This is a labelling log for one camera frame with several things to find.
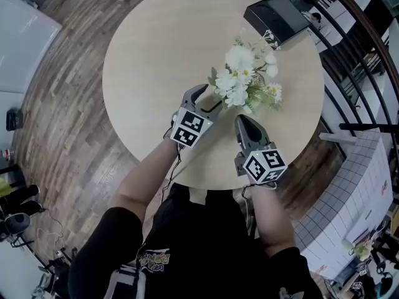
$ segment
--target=white marker cube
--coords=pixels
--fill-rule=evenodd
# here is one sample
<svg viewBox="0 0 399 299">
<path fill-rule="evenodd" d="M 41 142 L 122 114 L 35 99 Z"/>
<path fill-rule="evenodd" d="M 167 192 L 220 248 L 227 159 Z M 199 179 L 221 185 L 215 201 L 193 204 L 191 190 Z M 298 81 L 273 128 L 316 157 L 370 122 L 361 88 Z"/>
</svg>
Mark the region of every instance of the white marker cube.
<svg viewBox="0 0 399 299">
<path fill-rule="evenodd" d="M 253 151 L 244 163 L 244 169 L 256 184 L 277 181 L 287 168 L 278 149 Z"/>
<path fill-rule="evenodd" d="M 173 124 L 170 138 L 173 141 L 192 148 L 212 124 L 213 122 L 181 107 L 177 119 Z"/>
</svg>

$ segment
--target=black device on wall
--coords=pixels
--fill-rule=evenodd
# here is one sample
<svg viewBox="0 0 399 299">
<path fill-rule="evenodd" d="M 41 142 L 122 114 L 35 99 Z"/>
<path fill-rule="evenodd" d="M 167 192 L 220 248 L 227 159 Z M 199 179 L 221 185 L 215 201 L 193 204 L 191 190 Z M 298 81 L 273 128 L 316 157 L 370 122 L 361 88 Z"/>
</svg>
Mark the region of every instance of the black device on wall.
<svg viewBox="0 0 399 299">
<path fill-rule="evenodd" d="M 24 116 L 21 110 L 12 108 L 7 112 L 6 129 L 7 131 L 15 131 L 22 128 Z"/>
<path fill-rule="evenodd" d="M 264 35 L 267 30 L 273 33 L 269 45 L 282 45 L 309 27 L 309 21 L 289 0 L 262 0 L 247 7 L 244 18 L 255 30 Z"/>
</svg>

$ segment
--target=black and white square pattern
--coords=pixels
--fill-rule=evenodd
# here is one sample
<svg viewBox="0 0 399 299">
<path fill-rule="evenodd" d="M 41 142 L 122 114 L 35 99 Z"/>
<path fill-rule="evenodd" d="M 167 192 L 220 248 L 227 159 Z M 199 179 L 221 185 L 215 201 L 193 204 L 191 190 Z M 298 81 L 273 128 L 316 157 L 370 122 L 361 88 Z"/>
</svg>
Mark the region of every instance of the black and white square pattern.
<svg viewBox="0 0 399 299">
<path fill-rule="evenodd" d="M 195 132 L 201 133 L 204 119 L 187 111 L 181 120 L 181 124 L 185 127 L 191 128 Z"/>
<path fill-rule="evenodd" d="M 263 152 L 263 156 L 271 169 L 285 166 L 278 151 Z"/>
<path fill-rule="evenodd" d="M 197 135 L 192 134 L 191 132 L 184 130 L 183 128 L 179 127 L 173 137 L 174 140 L 186 145 L 192 146 L 197 139 Z"/>
<path fill-rule="evenodd" d="M 264 167 L 256 160 L 255 157 L 251 157 L 249 162 L 245 166 L 246 170 L 252 175 L 252 177 L 258 181 L 263 174 L 266 172 Z"/>
<path fill-rule="evenodd" d="M 269 174 L 264 178 L 264 182 L 266 181 L 275 181 L 277 178 L 279 178 L 280 174 L 284 172 L 285 169 L 277 169 L 275 171 L 270 171 Z"/>
</svg>

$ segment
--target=wooden floor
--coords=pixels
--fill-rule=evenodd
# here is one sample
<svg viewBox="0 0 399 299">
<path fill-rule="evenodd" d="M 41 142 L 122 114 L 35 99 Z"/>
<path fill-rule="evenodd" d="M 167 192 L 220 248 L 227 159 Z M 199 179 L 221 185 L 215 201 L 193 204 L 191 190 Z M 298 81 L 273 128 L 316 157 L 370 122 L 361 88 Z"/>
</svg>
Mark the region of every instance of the wooden floor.
<svg viewBox="0 0 399 299">
<path fill-rule="evenodd" d="M 54 258 L 63 241 L 70 251 L 87 240 L 109 197 L 137 160 L 116 136 L 102 97 L 102 66 L 122 19 L 142 0 L 46 0 L 41 11 L 63 25 L 44 57 L 23 104 L 16 132 L 17 162 L 41 189 L 45 212 L 27 235 L 38 256 Z M 279 194 L 294 220 L 321 195 L 342 163 L 332 143 L 320 141 L 319 124 L 307 148 L 284 175 Z"/>
</svg>

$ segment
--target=table top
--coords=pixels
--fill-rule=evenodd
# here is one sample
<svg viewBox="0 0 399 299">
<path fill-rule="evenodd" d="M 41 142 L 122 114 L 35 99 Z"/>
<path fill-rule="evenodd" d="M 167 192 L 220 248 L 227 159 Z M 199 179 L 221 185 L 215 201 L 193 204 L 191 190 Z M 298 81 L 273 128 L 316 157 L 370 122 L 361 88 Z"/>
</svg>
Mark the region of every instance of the table top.
<svg viewBox="0 0 399 299">
<path fill-rule="evenodd" d="M 110 121 L 128 150 L 142 160 L 162 140 L 186 90 L 208 83 L 211 67 L 224 67 L 224 55 L 240 35 L 260 35 L 243 18 L 260 0 L 144 0 L 113 36 L 103 68 L 103 96 Z M 302 152 L 319 122 L 324 80 L 319 54 L 307 32 L 275 52 L 276 82 L 283 87 L 283 112 L 265 105 L 252 118 L 265 127 L 287 164 Z M 208 87 L 198 105 L 213 105 Z M 199 189 L 234 189 L 239 152 L 234 119 L 241 109 L 224 110 L 193 148 L 182 151 L 174 173 L 180 184 Z"/>
</svg>

